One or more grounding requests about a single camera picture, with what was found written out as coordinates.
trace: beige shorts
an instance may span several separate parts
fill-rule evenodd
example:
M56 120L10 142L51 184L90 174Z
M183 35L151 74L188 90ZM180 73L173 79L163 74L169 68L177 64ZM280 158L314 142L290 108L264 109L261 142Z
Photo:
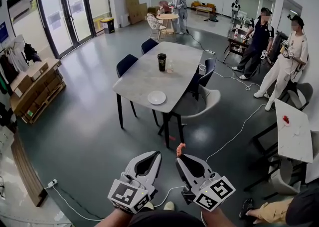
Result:
M287 209L293 199L265 203L258 210L258 218L269 223L286 223Z

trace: blue sign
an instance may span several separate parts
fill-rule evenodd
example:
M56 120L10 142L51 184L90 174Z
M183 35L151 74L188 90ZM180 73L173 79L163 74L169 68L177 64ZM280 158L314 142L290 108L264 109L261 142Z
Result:
M5 22L0 25L0 43L4 42L9 37L8 31L6 29Z

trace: glass door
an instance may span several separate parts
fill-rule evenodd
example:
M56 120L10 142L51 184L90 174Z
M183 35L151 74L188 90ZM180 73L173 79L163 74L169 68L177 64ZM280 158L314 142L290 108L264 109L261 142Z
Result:
M93 37L84 0L39 0L38 3L56 58L60 59Z

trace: white sneaker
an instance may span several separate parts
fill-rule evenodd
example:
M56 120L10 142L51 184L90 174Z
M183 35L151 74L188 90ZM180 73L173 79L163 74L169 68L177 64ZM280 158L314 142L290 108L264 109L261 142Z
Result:
M258 91L258 92L256 92L256 93L254 94L254 97L255 97L255 98L261 98L261 97L263 97L263 96L264 96L264 94L261 93L260 91Z
M175 210L174 203L171 202L171 201L167 202L165 204L164 210L172 210L172 211L174 211Z
M239 78L240 78L241 80L247 80L247 79L249 79L249 78L246 78L245 75L241 75Z
M144 208L149 208L151 210L154 210L154 205L151 202L147 202L144 206Z
M242 71L242 70L238 69L237 66L231 67L231 69L232 69L233 71L239 71L239 72Z
M265 106L265 110L269 111L271 109L272 104L273 104L272 102L268 101L267 105Z

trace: black cap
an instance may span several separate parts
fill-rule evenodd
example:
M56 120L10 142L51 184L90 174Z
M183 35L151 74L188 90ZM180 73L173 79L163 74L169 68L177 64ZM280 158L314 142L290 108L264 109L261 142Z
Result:
M291 21L296 21L296 22L301 26L301 28L303 28L304 25L305 25L304 21L303 21L303 20L301 19L301 17L298 16L298 15L295 15L295 16L291 19Z
M262 7L261 8L261 12L262 13L266 13L266 15L271 15L271 14L273 14L268 8L266 8L266 7Z

